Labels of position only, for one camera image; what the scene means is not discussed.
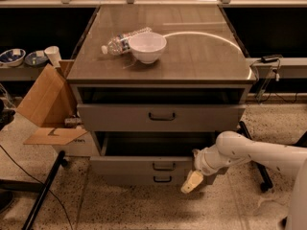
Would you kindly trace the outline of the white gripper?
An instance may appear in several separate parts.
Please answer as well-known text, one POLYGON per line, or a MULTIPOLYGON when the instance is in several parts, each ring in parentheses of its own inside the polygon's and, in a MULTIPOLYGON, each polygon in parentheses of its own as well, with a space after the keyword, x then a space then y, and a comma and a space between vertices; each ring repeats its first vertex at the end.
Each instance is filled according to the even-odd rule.
POLYGON ((221 156, 215 146, 204 149, 193 149, 194 167, 196 171, 190 171, 181 187, 184 194, 191 193, 203 181, 203 175, 209 176, 216 173, 222 167, 221 156))

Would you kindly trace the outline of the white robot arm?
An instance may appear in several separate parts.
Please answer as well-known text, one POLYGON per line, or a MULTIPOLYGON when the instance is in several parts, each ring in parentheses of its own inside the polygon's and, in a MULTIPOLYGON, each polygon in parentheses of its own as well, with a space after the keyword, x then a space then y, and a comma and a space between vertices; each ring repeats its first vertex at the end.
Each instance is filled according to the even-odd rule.
POLYGON ((213 146, 195 149, 194 169, 181 187, 185 194, 198 187, 205 176, 221 168, 254 161, 295 179, 291 203, 284 230, 307 229, 307 149, 252 141, 234 132, 220 133, 213 146))

